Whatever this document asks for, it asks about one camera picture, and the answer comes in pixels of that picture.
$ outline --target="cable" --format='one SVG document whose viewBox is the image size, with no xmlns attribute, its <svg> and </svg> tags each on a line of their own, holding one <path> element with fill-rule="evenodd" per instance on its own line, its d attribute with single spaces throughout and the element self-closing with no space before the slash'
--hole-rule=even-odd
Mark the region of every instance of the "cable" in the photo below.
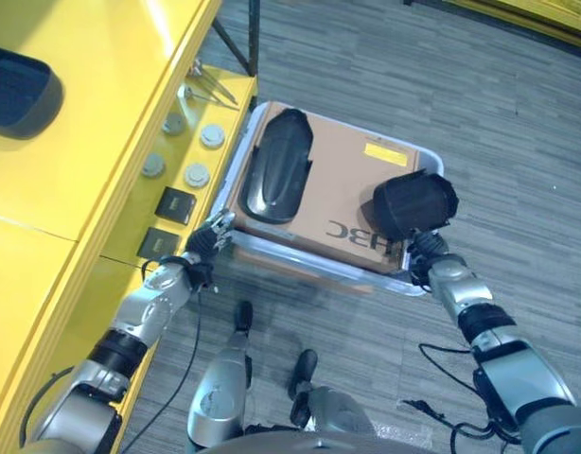
<svg viewBox="0 0 581 454">
<path fill-rule="evenodd" d="M 158 410 L 156 412 L 156 414 L 154 414 L 151 417 L 151 419 L 143 426 L 143 428 L 141 430 L 139 430 L 134 437 L 132 437 L 131 442 L 128 445 L 126 445 L 124 449 L 122 449 L 120 451 L 120 454 L 125 454 L 125 452 L 127 452 L 131 448 L 131 446 L 133 446 L 134 443 L 137 440 L 139 440 L 139 438 L 146 432 L 146 430 L 148 430 L 150 428 L 150 426 L 154 423 L 154 421 L 156 421 L 156 419 L 158 419 L 158 417 L 163 413 L 163 411 L 168 408 L 168 405 L 170 405 L 170 403 L 175 399 L 175 397 L 177 397 L 177 394 L 182 389 L 185 381 L 187 380 L 187 376 L 189 375 L 189 371 L 192 368 L 192 364 L 194 363 L 194 359 L 196 357 L 196 352 L 198 350 L 198 342 L 200 341 L 200 327 L 201 327 L 201 320 L 202 320 L 202 296 L 201 296 L 199 290 L 198 290 L 197 295 L 198 295 L 198 297 L 197 297 L 198 321 L 196 322 L 196 338 L 194 340 L 194 350 L 192 351 L 192 356 L 189 359 L 189 363 L 187 364 L 187 367 L 185 368 L 184 376 L 182 376 L 179 384 L 177 385 L 177 388 L 175 389 L 173 394 L 168 398 L 168 401 L 165 402 L 165 404 L 160 408 L 160 410 Z"/>
<path fill-rule="evenodd" d="M 432 357 L 430 357 L 427 353 L 425 353 L 425 348 L 431 348 L 432 350 L 437 350 L 439 352 L 458 353 L 458 354 L 462 354 L 462 355 L 470 354 L 471 350 L 455 350 L 452 348 L 438 347 L 437 345 L 432 345 L 430 343 L 419 343 L 418 347 L 419 347 L 419 351 L 421 352 L 421 355 L 423 355 L 440 372 L 442 372 L 444 375 L 446 375 L 447 377 L 452 379 L 455 383 L 458 383 L 459 385 L 463 386 L 464 388 L 467 388 L 468 390 L 470 390 L 472 393 L 475 393 L 477 396 L 481 397 L 480 393 L 478 393 L 478 391 L 474 387 L 467 385 L 465 383 L 465 381 L 460 380 L 459 378 L 457 378 L 456 376 L 454 376 L 453 374 L 448 372 L 441 365 L 439 365 Z"/>
<path fill-rule="evenodd" d="M 148 270 L 148 266 L 150 265 L 150 263 L 154 263 L 154 262 L 158 263 L 158 260 L 154 260 L 154 259 L 146 260 L 141 265 L 141 282 L 146 280 L 146 271 Z"/>
<path fill-rule="evenodd" d="M 27 405 L 27 408 L 26 408 L 26 412 L 24 413 L 24 417 L 22 418 L 21 426 L 19 427 L 19 447 L 20 448 L 22 448 L 26 445 L 27 423 L 29 422 L 29 418 L 32 415 L 32 412 L 34 412 L 34 409 L 36 408 L 36 406 L 38 405 L 40 400 L 43 398 L 43 396 L 46 394 L 46 392 L 48 390 L 50 390 L 51 387 L 57 382 L 57 380 L 59 380 L 63 376 L 68 375 L 73 370 L 74 370 L 74 366 L 71 366 L 71 367 L 68 367 L 66 369 L 63 369 L 62 371 L 57 372 L 56 374 L 53 374 L 48 379 L 48 381 L 42 386 L 42 388 L 34 394 L 34 397 L 32 397 L 32 400 L 29 401 L 29 404 Z"/>
<path fill-rule="evenodd" d="M 425 351 L 426 348 L 429 348 L 429 349 L 436 350 L 439 352 L 467 355 L 467 354 L 471 353 L 470 350 L 457 350 L 457 349 L 453 349 L 453 348 L 439 347 L 437 345 L 432 345 L 430 343 L 419 343 L 418 347 L 419 347 L 419 351 L 421 352 L 421 354 L 431 364 L 433 364 L 439 371 L 441 371 L 444 375 L 448 376 L 454 382 L 460 384 L 464 388 L 467 388 L 470 391 L 472 391 L 473 393 L 475 393 L 485 403 L 485 400 L 482 398 L 480 393 L 478 393 L 478 391 L 475 388 L 471 387 L 470 385 L 465 383 L 465 381 L 457 378 L 456 376 L 454 376 L 453 374 L 448 372 L 445 368 L 443 368 L 440 364 L 438 364 L 432 357 L 430 357 Z M 417 400 L 417 401 L 403 400 L 402 402 L 410 405 L 411 407 L 415 408 L 416 410 L 424 412 L 429 417 L 435 419 L 439 423 L 441 423 L 444 426 L 446 426 L 447 428 L 451 429 L 451 433 L 450 433 L 450 452 L 451 452 L 451 454 L 456 454 L 457 435 L 463 435 L 464 437 L 471 438 L 474 440 L 488 440 L 496 435 L 504 442 L 504 445 L 502 446 L 502 453 L 506 449 L 506 445 L 520 445 L 521 444 L 520 438 L 514 437 L 513 435 L 507 433 L 497 422 L 495 422 L 491 419 L 488 419 L 488 425 L 485 428 L 479 428 L 479 427 L 474 426 L 474 425 L 467 423 L 467 422 L 453 425 L 451 422 L 449 422 L 446 419 L 446 416 L 443 413 L 438 413 L 438 412 L 434 411 L 430 407 L 430 405 L 427 402 L 425 402 L 424 400 Z M 470 430 L 480 432 L 480 434 L 467 432 L 464 430 L 464 428 L 469 428 Z"/>
</svg>

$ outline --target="cardboard box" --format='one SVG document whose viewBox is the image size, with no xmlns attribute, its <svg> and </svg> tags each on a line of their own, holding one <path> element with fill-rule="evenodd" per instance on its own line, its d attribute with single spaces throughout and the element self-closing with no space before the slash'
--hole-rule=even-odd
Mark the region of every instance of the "cardboard box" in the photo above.
<svg viewBox="0 0 581 454">
<path fill-rule="evenodd" d="M 259 144 L 267 123 L 287 108 L 269 105 L 251 149 Z M 391 243 L 373 231 L 361 205 L 372 198 L 378 184 L 415 171 L 418 150 L 313 113 L 306 115 L 313 132 L 312 165 L 297 215 L 286 224 L 269 224 L 244 213 L 238 194 L 251 157 L 247 153 L 226 203 L 237 214 L 236 228 L 366 270 L 400 270 L 406 244 Z"/>
</svg>

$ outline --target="gray round button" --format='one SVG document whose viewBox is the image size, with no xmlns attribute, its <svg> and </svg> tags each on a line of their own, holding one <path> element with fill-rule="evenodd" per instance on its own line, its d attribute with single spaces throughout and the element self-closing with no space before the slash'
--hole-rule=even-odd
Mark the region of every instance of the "gray round button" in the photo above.
<svg viewBox="0 0 581 454">
<path fill-rule="evenodd" d="M 179 135 L 185 129 L 185 118 L 180 113 L 171 112 L 167 115 L 162 131 L 168 135 Z"/>
<path fill-rule="evenodd" d="M 202 128 L 200 140 L 207 148 L 219 148 L 225 142 L 225 132 L 219 125 L 206 125 Z"/>
<path fill-rule="evenodd" d="M 191 164 L 185 168 L 185 182 L 192 187 L 203 187 L 209 179 L 208 168 L 203 164 Z"/>
<path fill-rule="evenodd" d="M 165 159 L 158 153 L 150 153 L 143 163 L 141 174 L 144 177 L 156 178 L 165 171 Z"/>
</svg>

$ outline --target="gray carpet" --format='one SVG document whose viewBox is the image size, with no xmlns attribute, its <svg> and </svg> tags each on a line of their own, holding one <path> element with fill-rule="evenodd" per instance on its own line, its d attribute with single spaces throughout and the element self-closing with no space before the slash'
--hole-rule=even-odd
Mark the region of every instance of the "gray carpet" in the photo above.
<svg viewBox="0 0 581 454">
<path fill-rule="evenodd" d="M 221 21 L 245 43 L 247 2 L 224 3 Z M 202 56 L 239 71 L 214 33 Z M 267 0 L 260 99 L 438 152 L 461 198 L 444 236 L 581 403 L 581 58 L 418 3 Z M 423 398 L 453 422 L 485 424 L 477 397 L 418 353 L 421 341 L 464 344 L 431 298 L 315 288 L 238 262 L 230 251 L 217 264 L 217 281 L 220 293 L 204 298 L 202 340 L 187 383 L 131 452 L 183 452 L 192 393 L 223 346 L 239 299 L 255 306 L 247 423 L 288 423 L 285 383 L 296 356 L 311 347 L 320 355 L 316 382 L 352 393 L 385 436 L 449 452 L 449 431 L 399 406 L 405 398 Z M 165 334 L 123 445 L 177 385 L 194 323 L 195 312 L 183 311 Z M 436 357 L 470 378 L 470 358 Z M 464 453 L 497 453 L 500 446 L 459 440 Z"/>
</svg>

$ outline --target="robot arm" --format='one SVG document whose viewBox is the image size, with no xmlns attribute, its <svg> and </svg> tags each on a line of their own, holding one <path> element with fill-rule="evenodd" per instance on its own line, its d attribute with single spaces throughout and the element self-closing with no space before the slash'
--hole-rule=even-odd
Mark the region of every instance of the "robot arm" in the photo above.
<svg viewBox="0 0 581 454">
<path fill-rule="evenodd" d="M 211 259 L 227 243 L 234 214 L 222 211 L 190 236 L 181 257 L 164 257 L 122 302 L 88 358 L 39 417 L 24 452 L 109 453 L 121 426 L 110 405 L 124 397 L 144 355 L 192 293 L 211 283 Z"/>
<path fill-rule="evenodd" d="M 413 255 L 414 280 L 430 286 L 471 347 L 474 384 L 490 416 L 519 430 L 528 454 L 581 453 L 581 409 L 571 391 L 486 284 L 439 235 L 417 235 Z"/>
</svg>

